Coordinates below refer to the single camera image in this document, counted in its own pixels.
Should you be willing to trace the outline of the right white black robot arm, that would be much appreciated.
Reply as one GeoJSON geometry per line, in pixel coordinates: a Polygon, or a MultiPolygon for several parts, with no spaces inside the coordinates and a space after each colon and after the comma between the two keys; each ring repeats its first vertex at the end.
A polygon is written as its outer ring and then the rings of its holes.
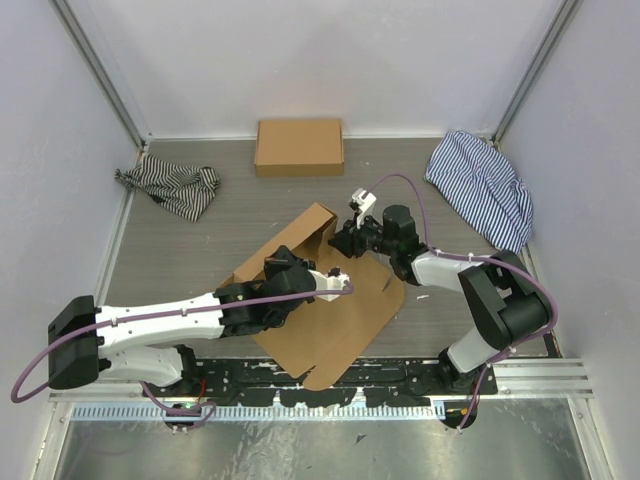
{"type": "Polygon", "coordinates": [[[488,360],[552,319],[550,301],[540,288],[502,266],[523,270],[517,255],[503,250],[477,261],[437,255],[420,240],[406,206],[385,208],[381,221],[356,213],[328,244],[347,258],[359,258],[369,251],[385,255],[400,280],[464,295],[473,327],[438,356],[438,381],[451,394],[466,392],[488,360]]]}

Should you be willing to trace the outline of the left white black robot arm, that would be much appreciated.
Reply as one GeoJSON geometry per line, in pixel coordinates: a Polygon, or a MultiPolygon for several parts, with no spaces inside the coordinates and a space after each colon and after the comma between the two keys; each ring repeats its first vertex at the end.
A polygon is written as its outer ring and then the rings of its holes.
{"type": "Polygon", "coordinates": [[[251,336],[281,327],[326,284],[313,261],[285,246],[265,259],[263,272],[259,280],[232,282],[164,304],[99,307],[91,295],[74,298],[48,327],[50,388],[69,390],[114,379],[168,387],[181,397],[194,394],[201,373],[184,341],[251,336]]]}

